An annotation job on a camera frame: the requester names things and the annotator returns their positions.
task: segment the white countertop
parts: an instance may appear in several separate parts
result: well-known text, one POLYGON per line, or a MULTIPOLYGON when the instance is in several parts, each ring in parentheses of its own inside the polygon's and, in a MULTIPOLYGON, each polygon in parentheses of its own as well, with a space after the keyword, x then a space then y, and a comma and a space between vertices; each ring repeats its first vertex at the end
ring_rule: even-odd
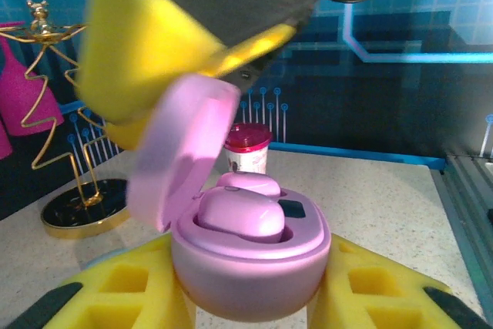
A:
MULTIPOLYGON (((97 168, 99 178, 125 177, 133 153, 97 168)), ((206 186, 220 175, 223 157, 206 186)), ((270 151, 268 173, 322 209, 331 231, 449 285, 473 310, 481 307, 430 171, 424 166, 270 151)), ((39 220, 41 208, 74 182, 0 221, 0 327, 61 280, 111 250, 135 247, 158 235, 135 220, 97 237, 58 240, 39 220)), ((281 321, 239 324, 197 312, 197 327, 304 329, 304 310, 281 321)))

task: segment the pink object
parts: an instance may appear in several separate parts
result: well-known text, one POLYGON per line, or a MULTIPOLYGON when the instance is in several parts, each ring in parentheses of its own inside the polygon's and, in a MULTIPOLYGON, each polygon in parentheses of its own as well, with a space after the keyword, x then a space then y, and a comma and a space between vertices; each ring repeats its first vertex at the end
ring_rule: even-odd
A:
POLYGON ((4 159, 12 154, 12 146, 8 140, 7 133, 3 128, 2 123, 0 123, 0 159, 4 159))
POLYGON ((205 229, 235 234, 245 240, 279 243, 284 212, 277 201, 263 194, 218 186, 203 195, 196 222, 205 229))
POLYGON ((272 134, 261 123, 235 123, 224 148, 230 171, 265 173, 272 134))
POLYGON ((201 191, 239 98, 235 86, 217 79, 177 80, 161 98, 137 152, 127 209, 161 232, 171 229, 176 276, 198 306, 234 321, 272 321, 298 311, 316 293, 331 236, 323 214, 305 196, 286 189, 271 197, 251 191, 258 181, 259 190, 274 193, 277 183, 267 176, 224 176, 220 182, 248 190, 201 191), (260 227, 279 238, 275 203, 283 210, 280 240, 252 241, 262 236, 260 227), (259 217, 262 207, 270 222, 259 217))
MULTIPOLYGON (((17 26, 23 23, 4 23, 0 24, 0 27, 17 26)), ((12 136, 25 136, 50 130, 51 121, 29 128, 21 126, 22 119, 32 108, 41 92, 43 81, 42 79, 25 79, 24 73, 27 68, 15 58, 5 37, 0 37, 0 47, 5 55, 5 65, 0 75, 0 114, 8 133, 12 136)), ((47 87, 38 108, 27 123, 35 123, 53 116, 57 119, 57 125, 63 123, 59 106, 52 91, 47 87)))
POLYGON ((277 181, 263 173, 245 173, 243 171, 225 173, 217 180, 216 186, 241 186, 243 189, 264 196, 280 196, 280 187, 277 181))

